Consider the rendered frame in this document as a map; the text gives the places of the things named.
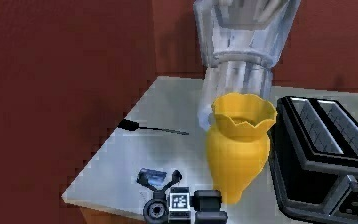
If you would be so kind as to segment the black thin utensil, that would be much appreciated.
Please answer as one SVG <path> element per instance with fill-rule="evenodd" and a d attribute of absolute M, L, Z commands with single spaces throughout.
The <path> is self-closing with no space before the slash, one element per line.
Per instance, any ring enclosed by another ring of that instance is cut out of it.
<path fill-rule="evenodd" d="M 163 131 L 163 132 L 174 133 L 174 134 L 179 134 L 179 135 L 188 135 L 188 132 L 184 132 L 184 131 L 172 130 L 172 129 L 167 129 L 167 128 L 141 126 L 138 122 L 128 120 L 128 119 L 121 120 L 118 124 L 118 128 L 127 130 L 127 131 L 154 130 L 154 131 Z"/>

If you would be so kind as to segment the black toaster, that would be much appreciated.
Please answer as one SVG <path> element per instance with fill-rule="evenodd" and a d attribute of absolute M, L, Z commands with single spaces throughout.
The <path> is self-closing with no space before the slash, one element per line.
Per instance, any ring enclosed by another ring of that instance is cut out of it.
<path fill-rule="evenodd" d="M 314 224 L 358 224 L 358 122 L 336 100 L 285 96 L 270 130 L 279 210 Z"/>

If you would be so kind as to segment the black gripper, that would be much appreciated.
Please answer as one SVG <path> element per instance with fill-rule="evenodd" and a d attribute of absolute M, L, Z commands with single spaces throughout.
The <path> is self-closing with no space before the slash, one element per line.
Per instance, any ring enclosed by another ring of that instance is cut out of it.
<path fill-rule="evenodd" d="M 168 205 L 166 192 L 173 185 L 179 183 L 182 179 L 182 174 L 179 170 L 172 173 L 171 181 L 168 182 L 162 191 L 157 191 L 157 188 L 148 182 L 145 176 L 137 178 L 137 183 L 153 191 L 153 198 L 149 200 L 143 208 L 143 217 L 147 224 L 168 224 Z"/>

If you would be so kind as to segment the grey topped table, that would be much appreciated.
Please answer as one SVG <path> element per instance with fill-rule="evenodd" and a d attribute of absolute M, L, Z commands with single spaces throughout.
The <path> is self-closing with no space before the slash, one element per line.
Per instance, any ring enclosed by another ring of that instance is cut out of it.
<path fill-rule="evenodd" d="M 202 85 L 200 79 L 158 77 L 126 119 L 189 135 L 116 128 L 62 194 L 64 202 L 143 220 L 143 206 L 152 192 L 136 183 L 142 168 L 167 172 L 165 183 L 174 170 L 179 170 L 183 176 L 179 186 L 190 187 L 191 193 L 211 189 L 205 132 L 197 119 Z M 278 98 L 288 95 L 336 99 L 358 121 L 357 93 L 273 86 L 269 99 L 275 105 Z M 222 205 L 222 209 L 228 213 L 227 224 L 307 224 L 291 220 L 278 210 L 267 164 L 239 203 Z"/>

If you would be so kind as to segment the yellow vase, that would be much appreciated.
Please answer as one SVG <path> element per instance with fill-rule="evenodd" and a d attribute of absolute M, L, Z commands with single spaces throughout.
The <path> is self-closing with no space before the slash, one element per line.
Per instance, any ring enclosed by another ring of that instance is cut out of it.
<path fill-rule="evenodd" d="M 257 95 L 228 93 L 215 99 L 212 112 L 206 154 L 213 188 L 225 204 L 235 204 L 267 162 L 277 111 Z"/>

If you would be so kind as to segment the blue charge card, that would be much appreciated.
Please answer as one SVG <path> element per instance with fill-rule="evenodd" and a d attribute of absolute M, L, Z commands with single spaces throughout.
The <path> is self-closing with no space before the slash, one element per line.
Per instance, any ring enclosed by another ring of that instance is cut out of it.
<path fill-rule="evenodd" d="M 164 171 L 153 170 L 153 169 L 146 169 L 142 168 L 140 170 L 140 174 L 144 176 L 147 182 L 155 187 L 160 187 L 166 178 L 167 173 Z"/>

